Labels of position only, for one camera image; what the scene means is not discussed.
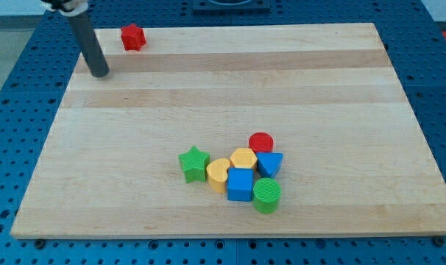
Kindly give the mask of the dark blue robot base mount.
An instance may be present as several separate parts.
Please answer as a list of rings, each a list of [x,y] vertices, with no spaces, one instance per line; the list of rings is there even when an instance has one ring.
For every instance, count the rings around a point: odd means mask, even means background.
[[[232,12],[232,11],[267,11],[271,8],[270,0],[191,0],[192,11],[196,12]]]

